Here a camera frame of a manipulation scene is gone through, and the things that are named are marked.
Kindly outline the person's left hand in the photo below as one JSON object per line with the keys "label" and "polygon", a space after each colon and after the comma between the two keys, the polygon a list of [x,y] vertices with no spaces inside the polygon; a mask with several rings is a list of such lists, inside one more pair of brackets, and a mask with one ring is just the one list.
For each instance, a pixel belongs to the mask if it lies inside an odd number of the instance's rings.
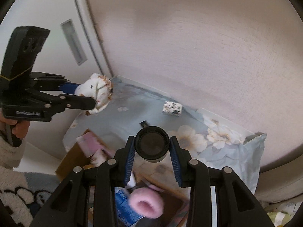
{"label": "person's left hand", "polygon": [[17,121],[13,119],[7,119],[3,116],[2,110],[1,110],[1,132],[3,134],[7,134],[6,132],[6,125],[13,126],[12,133],[19,139],[23,139],[26,137],[29,127],[30,127],[30,122],[26,120],[22,121]]}

